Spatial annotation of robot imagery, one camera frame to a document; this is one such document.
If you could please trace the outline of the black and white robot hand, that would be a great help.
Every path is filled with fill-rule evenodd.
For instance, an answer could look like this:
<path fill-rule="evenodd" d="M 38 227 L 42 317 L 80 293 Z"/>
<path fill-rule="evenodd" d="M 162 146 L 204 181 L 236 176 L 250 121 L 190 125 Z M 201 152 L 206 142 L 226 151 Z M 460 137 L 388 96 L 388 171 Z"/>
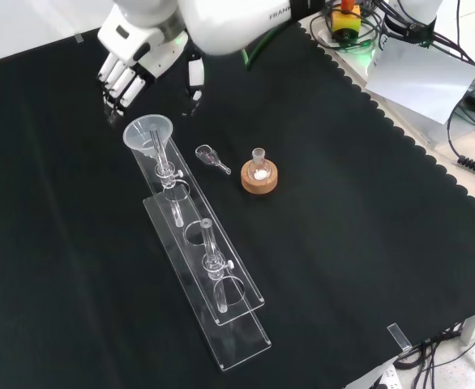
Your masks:
<path fill-rule="evenodd" d="M 205 84 L 201 52 L 190 39 L 177 1 L 116 1 L 97 35 L 108 50 L 97 80 L 108 123 L 120 122 L 146 88 L 186 58 L 187 113 Z"/>

